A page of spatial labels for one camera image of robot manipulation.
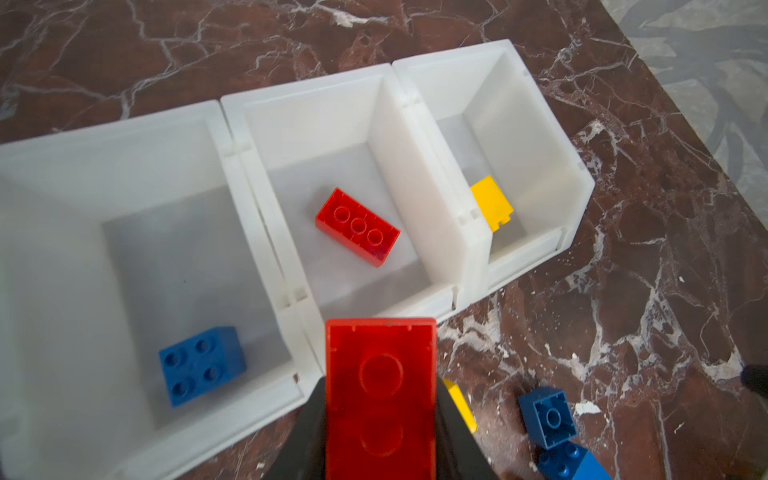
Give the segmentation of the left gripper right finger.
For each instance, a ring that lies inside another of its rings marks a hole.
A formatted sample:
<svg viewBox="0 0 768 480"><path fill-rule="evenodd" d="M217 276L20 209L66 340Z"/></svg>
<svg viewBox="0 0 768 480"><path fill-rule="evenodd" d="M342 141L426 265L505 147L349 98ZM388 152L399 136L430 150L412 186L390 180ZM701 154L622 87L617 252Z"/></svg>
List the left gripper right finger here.
<svg viewBox="0 0 768 480"><path fill-rule="evenodd" d="M443 379L437 383L435 414L437 478L497 480L497 474L468 430Z"/></svg>

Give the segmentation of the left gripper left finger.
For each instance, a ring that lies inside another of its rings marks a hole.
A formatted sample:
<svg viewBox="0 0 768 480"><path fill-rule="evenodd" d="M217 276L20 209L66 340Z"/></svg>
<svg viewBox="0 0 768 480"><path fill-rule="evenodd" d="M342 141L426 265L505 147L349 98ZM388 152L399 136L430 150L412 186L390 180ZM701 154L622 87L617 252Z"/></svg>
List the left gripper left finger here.
<svg viewBox="0 0 768 480"><path fill-rule="evenodd" d="M264 479L325 479L326 439L326 378L321 377Z"/></svg>

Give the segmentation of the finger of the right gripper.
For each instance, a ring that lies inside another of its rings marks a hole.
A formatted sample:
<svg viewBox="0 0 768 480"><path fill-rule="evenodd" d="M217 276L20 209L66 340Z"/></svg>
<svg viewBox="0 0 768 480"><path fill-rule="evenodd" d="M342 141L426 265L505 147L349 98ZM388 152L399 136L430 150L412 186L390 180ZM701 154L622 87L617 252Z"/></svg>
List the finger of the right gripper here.
<svg viewBox="0 0 768 480"><path fill-rule="evenodd" d="M768 366L750 364L745 365L740 380L742 385L748 390L756 393L762 398L768 398Z"/></svg>

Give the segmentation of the yellow lego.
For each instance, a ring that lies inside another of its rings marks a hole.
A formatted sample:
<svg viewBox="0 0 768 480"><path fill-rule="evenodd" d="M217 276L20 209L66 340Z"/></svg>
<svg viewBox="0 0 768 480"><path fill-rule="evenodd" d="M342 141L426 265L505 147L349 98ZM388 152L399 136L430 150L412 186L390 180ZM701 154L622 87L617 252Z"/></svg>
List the yellow lego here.
<svg viewBox="0 0 768 480"><path fill-rule="evenodd" d="M443 379L443 384L466 423L468 430L471 434L475 434L478 430L478 424L461 389L457 384L447 379Z"/></svg>
<svg viewBox="0 0 768 480"><path fill-rule="evenodd" d="M472 185L471 192L492 232L497 232L511 220L514 209L492 176Z"/></svg>

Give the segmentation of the long red lego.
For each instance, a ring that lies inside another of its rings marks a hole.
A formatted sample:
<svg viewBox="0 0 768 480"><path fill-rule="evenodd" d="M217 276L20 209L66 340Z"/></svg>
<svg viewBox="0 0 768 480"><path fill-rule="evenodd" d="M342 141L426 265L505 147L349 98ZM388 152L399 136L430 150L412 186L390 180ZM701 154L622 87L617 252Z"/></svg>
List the long red lego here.
<svg viewBox="0 0 768 480"><path fill-rule="evenodd" d="M436 369L432 318L327 321L327 478L435 478Z"/></svg>

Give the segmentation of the blue lego placed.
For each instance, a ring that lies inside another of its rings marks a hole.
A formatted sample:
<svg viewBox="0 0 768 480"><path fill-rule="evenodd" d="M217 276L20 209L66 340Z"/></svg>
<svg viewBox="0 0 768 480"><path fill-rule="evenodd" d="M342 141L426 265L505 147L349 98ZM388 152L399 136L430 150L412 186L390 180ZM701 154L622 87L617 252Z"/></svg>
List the blue lego placed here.
<svg viewBox="0 0 768 480"><path fill-rule="evenodd" d="M211 328L158 352L172 408L212 392L247 370L237 330Z"/></svg>

